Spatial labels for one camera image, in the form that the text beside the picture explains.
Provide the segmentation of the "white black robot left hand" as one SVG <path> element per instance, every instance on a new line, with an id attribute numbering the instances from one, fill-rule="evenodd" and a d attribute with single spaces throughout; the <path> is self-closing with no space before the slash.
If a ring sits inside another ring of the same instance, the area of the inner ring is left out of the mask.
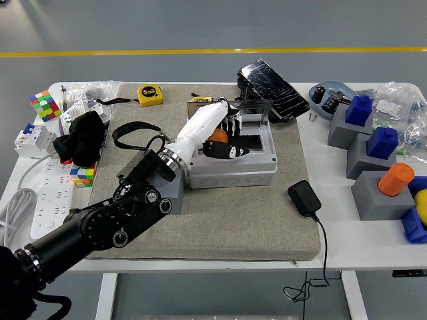
<path id="1" fill-rule="evenodd" d="M 231 143 L 242 128 L 239 109 L 227 101 L 200 107 L 187 121 L 173 143 L 166 145 L 160 153 L 182 167 L 188 166 L 195 151 L 214 159 L 235 159 L 247 155 L 250 150 Z"/>

